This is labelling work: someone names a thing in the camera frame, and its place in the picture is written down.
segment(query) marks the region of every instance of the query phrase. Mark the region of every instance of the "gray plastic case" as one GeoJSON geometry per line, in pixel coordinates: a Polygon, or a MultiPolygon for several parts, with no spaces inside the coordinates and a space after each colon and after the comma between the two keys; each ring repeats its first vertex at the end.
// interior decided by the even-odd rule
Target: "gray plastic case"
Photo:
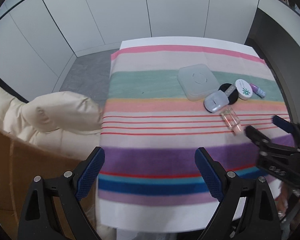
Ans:
{"type": "Polygon", "coordinates": [[[205,108],[212,113],[220,110],[224,106],[229,104],[229,99],[224,92],[218,90],[211,95],[208,95],[204,100],[205,108]]]}
{"type": "Polygon", "coordinates": [[[178,81],[190,101],[203,99],[220,87],[218,80],[205,64],[180,68],[178,81]]]}

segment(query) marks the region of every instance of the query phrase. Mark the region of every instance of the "purple lip balm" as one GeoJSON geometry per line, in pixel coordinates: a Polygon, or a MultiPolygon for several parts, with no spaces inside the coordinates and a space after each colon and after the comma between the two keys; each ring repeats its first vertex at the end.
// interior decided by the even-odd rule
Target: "purple lip balm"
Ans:
{"type": "Polygon", "coordinates": [[[256,93],[258,96],[260,96],[261,98],[264,98],[266,96],[266,92],[264,92],[263,90],[261,90],[261,88],[257,87],[254,84],[251,84],[251,83],[250,83],[250,86],[252,88],[252,91],[254,93],[256,93]]]}

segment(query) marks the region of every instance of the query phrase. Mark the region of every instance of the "red stripe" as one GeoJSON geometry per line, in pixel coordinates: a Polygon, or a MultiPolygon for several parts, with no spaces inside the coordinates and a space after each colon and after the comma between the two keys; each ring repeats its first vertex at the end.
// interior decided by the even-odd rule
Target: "red stripe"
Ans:
{"type": "MultiPolygon", "coordinates": [[[[232,169],[232,171],[240,171],[248,168],[252,168],[255,165],[246,165],[239,168],[232,169]]],[[[179,178],[196,178],[201,177],[201,174],[177,174],[177,175],[144,175],[144,174],[125,174],[125,173],[116,173],[116,172],[106,172],[100,171],[100,174],[118,176],[118,177],[129,177],[129,178],[145,178],[145,179],[179,179],[179,178]]]]}
{"type": "MultiPolygon", "coordinates": [[[[260,119],[243,119],[241,120],[241,122],[243,121],[262,121],[262,120],[271,120],[272,118],[260,118],[260,119]]],[[[107,122],[102,122],[102,124],[104,123],[129,123],[129,124],[141,124],[141,123],[200,123],[200,122],[223,122],[222,120],[207,120],[207,121],[177,121],[177,122],[120,122],[120,121],[107,121],[107,122]]]]}
{"type": "MultiPolygon", "coordinates": [[[[258,116],[258,115],[288,115],[288,114],[238,114],[238,116],[258,116]]],[[[168,117],[214,117],[219,116],[216,114],[209,114],[209,115],[166,115],[166,116],[120,116],[120,115],[108,115],[104,116],[103,118],[109,117],[120,117],[120,118],[168,118],[168,117]]]]}
{"type": "MultiPolygon", "coordinates": [[[[265,123],[252,123],[247,125],[262,125],[262,124],[272,124],[272,122],[265,122],[265,123]]],[[[120,126],[106,126],[102,127],[103,129],[199,129],[199,128],[221,128],[225,127],[226,125],[215,125],[215,126],[192,126],[192,127],[120,127],[120,126]]]]}
{"type": "MultiPolygon", "coordinates": [[[[271,128],[278,128],[277,126],[273,127],[263,127],[258,128],[258,130],[264,130],[264,129],[271,129],[271,128]]],[[[118,135],[199,135],[199,134],[214,134],[214,133],[229,133],[232,132],[230,130],[228,131],[216,131],[216,132],[201,132],[201,133],[119,133],[119,132],[102,132],[101,134],[118,134],[118,135]]]]}

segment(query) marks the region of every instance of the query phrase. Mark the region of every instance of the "white jar lid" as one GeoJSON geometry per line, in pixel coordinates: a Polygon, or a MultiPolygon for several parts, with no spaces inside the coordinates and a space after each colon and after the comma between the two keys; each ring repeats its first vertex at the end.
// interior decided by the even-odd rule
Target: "white jar lid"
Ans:
{"type": "Polygon", "coordinates": [[[234,85],[239,93],[239,98],[248,100],[252,97],[252,88],[247,81],[243,79],[237,79],[234,85]]]}

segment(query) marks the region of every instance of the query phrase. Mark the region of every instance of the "blue gripper pad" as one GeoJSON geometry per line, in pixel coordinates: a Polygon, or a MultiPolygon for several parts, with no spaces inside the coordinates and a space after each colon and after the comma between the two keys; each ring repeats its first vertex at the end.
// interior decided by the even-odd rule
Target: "blue gripper pad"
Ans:
{"type": "Polygon", "coordinates": [[[79,165],[75,168],[74,172],[79,173],[80,175],[80,168],[86,167],[81,172],[81,176],[75,180],[76,181],[76,193],[75,197],[78,201],[82,198],[86,197],[98,176],[103,163],[105,162],[105,152],[101,147],[96,147],[90,156],[83,162],[84,166],[79,163],[79,165]]]}
{"type": "Polygon", "coordinates": [[[224,197],[222,181],[212,167],[212,165],[214,165],[216,162],[213,161],[204,148],[199,148],[195,151],[194,160],[202,178],[204,179],[204,182],[210,191],[211,196],[221,202],[224,197]]]}
{"type": "Polygon", "coordinates": [[[272,117],[272,123],[287,133],[293,133],[293,124],[288,122],[287,120],[282,119],[281,117],[274,115],[272,117]]]}

